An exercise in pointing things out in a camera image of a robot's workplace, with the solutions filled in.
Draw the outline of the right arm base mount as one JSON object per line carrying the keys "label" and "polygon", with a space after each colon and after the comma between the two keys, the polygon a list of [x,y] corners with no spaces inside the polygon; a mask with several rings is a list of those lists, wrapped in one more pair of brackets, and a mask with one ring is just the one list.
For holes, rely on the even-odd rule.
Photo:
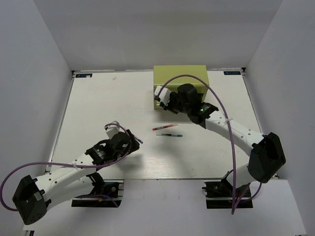
{"label": "right arm base mount", "polygon": [[[221,181],[206,181],[202,190],[205,193],[207,209],[232,208],[232,191],[229,188],[226,189]],[[251,196],[248,188],[237,208],[253,208],[252,200],[249,200]]]}

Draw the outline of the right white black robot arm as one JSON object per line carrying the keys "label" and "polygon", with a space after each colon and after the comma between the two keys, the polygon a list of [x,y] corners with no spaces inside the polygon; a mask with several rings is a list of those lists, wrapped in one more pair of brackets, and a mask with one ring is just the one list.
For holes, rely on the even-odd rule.
{"label": "right white black robot arm", "polygon": [[157,86],[154,95],[164,110],[186,114],[191,122],[233,140],[249,156],[247,164],[221,179],[226,195],[234,196],[240,187],[253,181],[267,183],[286,163],[278,135],[264,135],[228,120],[216,106],[203,102],[192,84],[181,85],[177,91]]}

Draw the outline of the green metal drawer toolbox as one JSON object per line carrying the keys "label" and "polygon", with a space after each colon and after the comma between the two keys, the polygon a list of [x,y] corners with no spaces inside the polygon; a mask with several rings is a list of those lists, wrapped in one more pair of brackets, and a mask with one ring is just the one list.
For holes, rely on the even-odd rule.
{"label": "green metal drawer toolbox", "polygon": [[[169,79],[183,74],[196,76],[209,85],[206,65],[155,65],[153,73],[154,90],[156,90],[157,86],[163,86]],[[192,84],[196,88],[201,101],[205,100],[208,91],[207,87],[202,82],[191,77],[177,78],[168,83],[166,88],[177,92],[177,88],[183,84]]]}

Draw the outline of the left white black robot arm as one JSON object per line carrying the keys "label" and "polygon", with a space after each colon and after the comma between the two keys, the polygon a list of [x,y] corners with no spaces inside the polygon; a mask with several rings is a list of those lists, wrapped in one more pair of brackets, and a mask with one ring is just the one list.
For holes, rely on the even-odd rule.
{"label": "left white black robot arm", "polygon": [[111,138],[87,149],[68,167],[35,178],[22,178],[12,200],[24,224],[39,221],[48,210],[73,198],[104,195],[105,182],[98,170],[137,151],[140,144],[130,130],[117,131]]}

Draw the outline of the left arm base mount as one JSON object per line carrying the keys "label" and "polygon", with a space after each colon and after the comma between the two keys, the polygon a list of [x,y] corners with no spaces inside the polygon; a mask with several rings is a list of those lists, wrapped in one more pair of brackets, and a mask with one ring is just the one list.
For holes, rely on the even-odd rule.
{"label": "left arm base mount", "polygon": [[82,198],[72,199],[72,207],[87,208],[118,208],[121,204],[124,194],[123,180],[105,180],[98,187],[93,187]]}

